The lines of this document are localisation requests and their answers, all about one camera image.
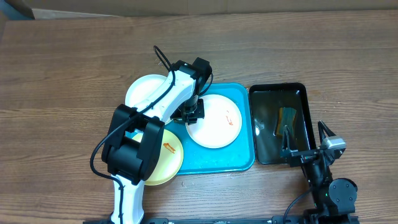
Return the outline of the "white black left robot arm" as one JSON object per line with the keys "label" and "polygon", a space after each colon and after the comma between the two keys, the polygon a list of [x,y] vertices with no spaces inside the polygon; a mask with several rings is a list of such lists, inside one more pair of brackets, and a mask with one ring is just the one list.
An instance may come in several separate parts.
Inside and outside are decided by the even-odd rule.
{"label": "white black left robot arm", "polygon": [[107,136],[99,143],[101,159],[108,166],[105,178],[114,183],[114,211],[110,223],[140,223],[144,217],[144,182],[160,157],[165,122],[194,124],[204,118],[200,94],[212,74],[209,61],[181,60],[169,67],[169,75],[148,98],[134,107],[119,105]]}

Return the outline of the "green yellow sponge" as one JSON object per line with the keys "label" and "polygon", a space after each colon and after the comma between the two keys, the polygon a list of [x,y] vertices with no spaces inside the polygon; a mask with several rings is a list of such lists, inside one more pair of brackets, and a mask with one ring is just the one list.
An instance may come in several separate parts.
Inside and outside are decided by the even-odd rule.
{"label": "green yellow sponge", "polygon": [[275,128],[275,135],[282,137],[284,133],[284,126],[287,126],[291,135],[295,131],[297,110],[289,107],[282,107],[278,110],[277,124]]}

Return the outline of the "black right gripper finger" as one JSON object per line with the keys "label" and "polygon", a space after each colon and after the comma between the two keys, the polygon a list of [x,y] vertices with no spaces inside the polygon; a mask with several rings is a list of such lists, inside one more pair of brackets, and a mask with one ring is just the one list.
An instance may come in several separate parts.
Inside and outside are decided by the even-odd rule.
{"label": "black right gripper finger", "polygon": [[282,147],[280,151],[281,157],[288,157],[289,154],[293,153],[292,147],[294,146],[294,142],[290,136],[290,130],[287,125],[283,127],[283,135],[282,135]]}
{"label": "black right gripper finger", "polygon": [[326,137],[335,136],[335,133],[322,120],[317,125],[320,142],[323,142]]}

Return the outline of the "white plate with red stain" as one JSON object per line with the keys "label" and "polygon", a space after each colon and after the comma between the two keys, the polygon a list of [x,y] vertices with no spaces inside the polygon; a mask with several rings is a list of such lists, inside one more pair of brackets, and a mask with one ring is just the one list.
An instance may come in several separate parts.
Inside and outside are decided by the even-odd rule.
{"label": "white plate with red stain", "polygon": [[240,133],[243,119],[239,108],[222,95],[205,95],[204,118],[195,124],[186,125],[188,135],[200,146],[210,149],[225,147]]}

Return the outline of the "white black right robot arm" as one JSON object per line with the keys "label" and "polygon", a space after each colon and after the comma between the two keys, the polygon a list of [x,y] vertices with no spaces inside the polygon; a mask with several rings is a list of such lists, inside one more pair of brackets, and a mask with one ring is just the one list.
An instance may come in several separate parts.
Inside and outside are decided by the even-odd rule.
{"label": "white black right robot arm", "polygon": [[[352,216],[357,185],[347,178],[334,179],[330,170],[330,166],[343,155],[346,142],[323,121],[318,122],[318,132],[320,146],[298,151],[288,126],[283,127],[280,156],[286,159],[289,166],[301,168],[309,189],[290,203],[282,223],[358,223],[358,217]],[[301,216],[290,217],[292,207],[309,194],[315,207],[305,210]]]}

